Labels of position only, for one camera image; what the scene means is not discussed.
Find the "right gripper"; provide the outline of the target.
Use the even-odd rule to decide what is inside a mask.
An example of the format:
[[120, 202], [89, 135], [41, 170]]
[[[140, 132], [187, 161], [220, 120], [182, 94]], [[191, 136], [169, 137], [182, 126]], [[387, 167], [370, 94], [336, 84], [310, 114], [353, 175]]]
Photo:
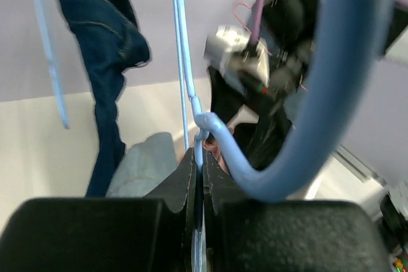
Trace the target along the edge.
[[212, 66], [207, 71], [212, 94], [210, 109], [226, 124], [243, 106], [258, 119], [262, 114], [273, 114], [280, 107], [284, 108], [284, 100], [293, 93], [293, 69], [287, 65], [272, 71], [267, 86], [245, 71], [239, 71], [238, 78], [232, 81], [225, 80]]

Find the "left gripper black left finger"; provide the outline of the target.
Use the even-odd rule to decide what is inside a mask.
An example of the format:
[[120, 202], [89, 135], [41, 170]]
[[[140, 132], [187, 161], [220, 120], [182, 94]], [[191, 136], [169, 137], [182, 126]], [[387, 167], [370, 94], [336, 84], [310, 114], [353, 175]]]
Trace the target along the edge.
[[36, 198], [1, 235], [2, 271], [190, 271], [192, 150], [142, 198]]

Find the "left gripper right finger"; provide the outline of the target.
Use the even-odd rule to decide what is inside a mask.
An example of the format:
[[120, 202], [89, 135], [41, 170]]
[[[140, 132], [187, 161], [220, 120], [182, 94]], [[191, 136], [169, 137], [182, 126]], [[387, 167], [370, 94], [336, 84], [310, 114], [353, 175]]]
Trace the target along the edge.
[[389, 271], [379, 231], [345, 201], [250, 199], [210, 152], [203, 164], [214, 271]]

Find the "light blue denim skirt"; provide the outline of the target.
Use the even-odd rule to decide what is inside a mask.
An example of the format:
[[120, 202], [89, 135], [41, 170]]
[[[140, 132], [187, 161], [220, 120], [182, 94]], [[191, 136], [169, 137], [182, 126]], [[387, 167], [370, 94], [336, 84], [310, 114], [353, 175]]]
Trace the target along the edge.
[[171, 175], [178, 164], [172, 135], [168, 132], [155, 133], [127, 151], [106, 196], [146, 196]]

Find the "light blue wire hanger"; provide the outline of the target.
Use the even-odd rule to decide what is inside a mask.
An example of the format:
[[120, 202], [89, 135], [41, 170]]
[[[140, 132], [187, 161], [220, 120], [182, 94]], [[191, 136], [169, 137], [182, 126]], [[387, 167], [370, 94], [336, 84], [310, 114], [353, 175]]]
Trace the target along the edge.
[[50, 75], [52, 89], [59, 112], [59, 118], [65, 129], [69, 129], [69, 119], [64, 99], [64, 92], [62, 89], [61, 78], [59, 74], [59, 63], [57, 53], [52, 41], [52, 31], [47, 19], [47, 8], [45, 0], [33, 0], [34, 10], [37, 18], [38, 29], [41, 34], [41, 41], [43, 45], [43, 51], [48, 63], [48, 72]]

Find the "black skirt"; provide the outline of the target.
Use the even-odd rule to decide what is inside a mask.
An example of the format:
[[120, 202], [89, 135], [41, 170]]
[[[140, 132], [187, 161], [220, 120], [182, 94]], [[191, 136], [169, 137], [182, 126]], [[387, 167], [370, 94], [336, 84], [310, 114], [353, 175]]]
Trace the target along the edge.
[[291, 126], [284, 108], [280, 107], [273, 114], [260, 115], [257, 123], [239, 123], [233, 135], [251, 166], [262, 171], [277, 157]]

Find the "pink skirt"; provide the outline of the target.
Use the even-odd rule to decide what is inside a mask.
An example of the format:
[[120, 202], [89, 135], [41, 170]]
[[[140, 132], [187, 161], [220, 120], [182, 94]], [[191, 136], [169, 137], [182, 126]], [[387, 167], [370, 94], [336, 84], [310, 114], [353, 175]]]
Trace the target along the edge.
[[228, 167], [224, 161], [224, 158], [222, 156], [222, 152], [221, 152], [221, 148], [218, 145], [218, 142], [216, 140], [206, 140], [203, 143], [203, 148], [205, 150], [208, 150], [210, 152], [212, 152], [215, 160], [217, 161], [219, 167], [228, 175], [229, 174], [229, 170]]

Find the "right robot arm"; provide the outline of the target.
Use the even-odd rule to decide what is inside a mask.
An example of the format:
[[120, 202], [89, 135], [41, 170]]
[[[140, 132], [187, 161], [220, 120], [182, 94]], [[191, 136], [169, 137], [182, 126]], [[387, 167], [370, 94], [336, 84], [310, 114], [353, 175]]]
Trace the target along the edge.
[[252, 7], [251, 25], [222, 25], [207, 37], [211, 112], [225, 124], [243, 106], [258, 116], [233, 130], [249, 159], [276, 154], [295, 121], [314, 53], [319, 5], [320, 0], [260, 0]]

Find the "dark blue denim skirt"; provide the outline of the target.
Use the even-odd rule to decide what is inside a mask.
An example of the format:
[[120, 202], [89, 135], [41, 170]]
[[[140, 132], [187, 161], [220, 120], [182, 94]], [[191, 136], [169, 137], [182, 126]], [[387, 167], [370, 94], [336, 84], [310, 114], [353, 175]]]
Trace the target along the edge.
[[116, 102], [123, 73], [150, 61], [130, 0], [59, 0], [62, 15], [75, 35], [95, 100], [99, 152], [87, 197], [105, 196], [126, 146], [117, 125]]

